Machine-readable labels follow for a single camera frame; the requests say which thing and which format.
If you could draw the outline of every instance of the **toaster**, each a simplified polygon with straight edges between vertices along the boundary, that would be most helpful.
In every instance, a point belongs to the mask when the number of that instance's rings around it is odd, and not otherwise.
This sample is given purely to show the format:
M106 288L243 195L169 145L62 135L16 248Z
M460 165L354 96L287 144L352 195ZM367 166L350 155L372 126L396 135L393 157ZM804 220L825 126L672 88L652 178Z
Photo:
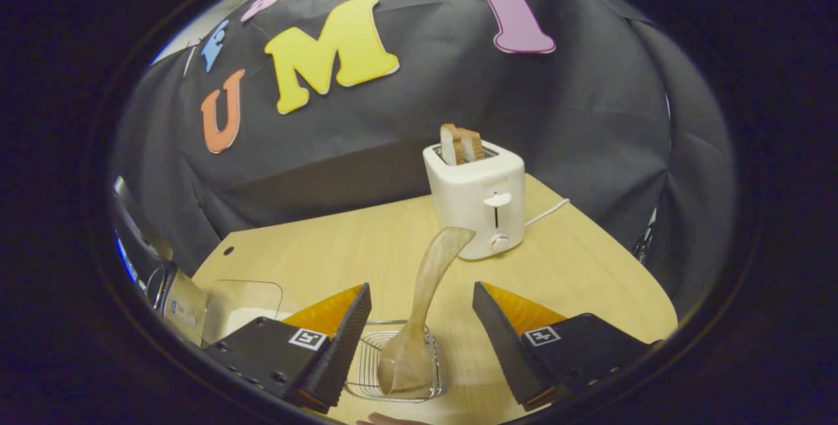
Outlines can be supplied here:
M472 229L461 250L464 260L480 260L524 240L524 160L483 141L485 159L449 166L442 145L422 151L440 227Z

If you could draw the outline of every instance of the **metal wire basket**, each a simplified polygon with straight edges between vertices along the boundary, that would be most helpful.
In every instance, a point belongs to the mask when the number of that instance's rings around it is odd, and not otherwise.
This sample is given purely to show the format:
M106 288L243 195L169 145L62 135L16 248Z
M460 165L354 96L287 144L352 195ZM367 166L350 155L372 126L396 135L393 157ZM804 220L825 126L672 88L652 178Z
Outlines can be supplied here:
M355 351L354 365L357 369L357 379L353 382L347 380L344 389L353 396L373 401L386 402L425 402L443 393L443 382L439 366L439 345L437 339L425 326L425 346L431 356L431 368L433 369L433 384L427 394L418 394L416 397L394 399L384 395L378 385L378 360L381 355L381 348L392 339L399 330L382 330L381 327L389 325L404 325L406 320L377 320L366 323L365 330L369 330L361 337L358 348Z

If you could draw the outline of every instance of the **yellow letter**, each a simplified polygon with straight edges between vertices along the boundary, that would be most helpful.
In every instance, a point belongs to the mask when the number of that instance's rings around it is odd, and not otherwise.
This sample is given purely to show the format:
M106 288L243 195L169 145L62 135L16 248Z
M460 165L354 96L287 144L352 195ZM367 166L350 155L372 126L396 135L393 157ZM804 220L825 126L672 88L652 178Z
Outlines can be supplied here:
M320 94L329 93L335 53L340 57L338 83L353 86L380 78L399 69L399 58L387 53L372 8L378 0L350 0L338 5L314 40L299 28L290 28L273 37L264 51L273 55L279 101L276 110L288 114L308 103L308 91L300 88L300 76Z

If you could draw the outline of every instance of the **table surface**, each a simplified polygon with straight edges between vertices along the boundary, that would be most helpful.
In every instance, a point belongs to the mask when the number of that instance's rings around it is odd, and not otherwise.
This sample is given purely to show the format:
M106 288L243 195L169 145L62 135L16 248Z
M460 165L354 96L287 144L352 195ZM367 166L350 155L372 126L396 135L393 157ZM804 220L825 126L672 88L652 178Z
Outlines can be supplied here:
M527 219L561 200L526 175ZM275 282L282 287L279 318L368 282L369 320L404 320L422 255L438 231L431 197L423 196L234 232L192 279L204 289L220 279ZM233 252L224 255L228 247ZM670 299L646 268L574 205L565 204L527 227L515 249L480 261L457 258L449 267L427 323L445 363L443 395L416 404L371 401L344 391L329 417L354 423L378 412L445 425L498 423L526 414L472 310L476 281L566 317L592 312L644 342L666 338L677 326Z

